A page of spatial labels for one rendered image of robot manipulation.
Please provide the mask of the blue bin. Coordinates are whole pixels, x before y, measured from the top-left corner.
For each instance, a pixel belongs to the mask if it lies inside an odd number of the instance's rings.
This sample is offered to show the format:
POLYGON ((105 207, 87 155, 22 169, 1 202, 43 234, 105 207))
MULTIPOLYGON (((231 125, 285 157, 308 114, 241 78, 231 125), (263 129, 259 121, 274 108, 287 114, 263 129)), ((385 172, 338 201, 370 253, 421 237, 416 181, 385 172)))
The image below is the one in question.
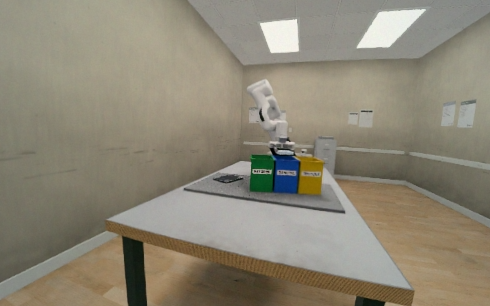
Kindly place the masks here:
POLYGON ((298 167, 300 160, 293 156, 274 156, 273 191, 274 193, 297 192, 298 167))

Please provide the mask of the green bin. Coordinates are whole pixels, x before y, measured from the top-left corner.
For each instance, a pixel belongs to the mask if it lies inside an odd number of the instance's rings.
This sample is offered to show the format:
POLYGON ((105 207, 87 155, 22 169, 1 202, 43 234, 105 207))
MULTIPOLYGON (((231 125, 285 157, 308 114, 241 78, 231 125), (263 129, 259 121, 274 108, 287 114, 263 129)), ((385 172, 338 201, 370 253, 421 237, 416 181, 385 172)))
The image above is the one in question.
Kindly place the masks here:
POLYGON ((252 155, 250 191, 272 192, 274 161, 272 155, 252 155))

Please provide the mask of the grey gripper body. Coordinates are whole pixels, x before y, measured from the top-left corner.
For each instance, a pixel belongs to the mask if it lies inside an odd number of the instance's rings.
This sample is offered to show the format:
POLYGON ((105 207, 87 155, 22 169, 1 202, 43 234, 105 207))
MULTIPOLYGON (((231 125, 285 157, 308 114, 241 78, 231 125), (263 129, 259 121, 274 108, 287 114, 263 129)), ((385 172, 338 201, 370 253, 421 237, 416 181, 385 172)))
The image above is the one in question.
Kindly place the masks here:
POLYGON ((294 144, 293 142, 286 141, 286 143, 279 143, 278 141, 269 141, 268 142, 268 147, 269 148, 274 148, 274 144, 281 144, 281 148, 283 148, 283 144, 288 144, 292 145, 292 149, 294 149, 294 144))

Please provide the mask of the yellow recycle bin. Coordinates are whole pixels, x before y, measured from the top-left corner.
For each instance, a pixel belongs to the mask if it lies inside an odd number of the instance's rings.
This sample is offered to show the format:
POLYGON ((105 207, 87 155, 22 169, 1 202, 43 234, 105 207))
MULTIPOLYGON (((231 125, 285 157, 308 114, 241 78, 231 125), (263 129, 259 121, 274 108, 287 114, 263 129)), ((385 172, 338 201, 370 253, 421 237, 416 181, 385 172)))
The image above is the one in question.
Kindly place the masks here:
POLYGON ((300 159, 297 193, 321 195, 323 164, 325 162, 314 157, 295 158, 300 159))

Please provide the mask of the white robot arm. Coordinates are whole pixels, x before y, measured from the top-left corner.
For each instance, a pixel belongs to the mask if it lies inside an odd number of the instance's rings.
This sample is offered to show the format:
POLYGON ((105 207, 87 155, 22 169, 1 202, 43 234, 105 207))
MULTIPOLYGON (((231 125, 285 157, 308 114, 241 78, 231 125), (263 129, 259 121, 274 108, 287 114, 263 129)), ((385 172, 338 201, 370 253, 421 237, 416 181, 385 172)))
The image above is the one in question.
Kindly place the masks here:
POLYGON ((279 143, 289 141, 289 137, 287 137, 287 121, 271 121, 279 117, 281 112, 274 96, 269 96, 272 94, 272 88, 268 81, 264 79, 249 86, 247 93, 253 97, 258 108, 259 123, 264 131, 269 132, 272 141, 278 141, 279 143))

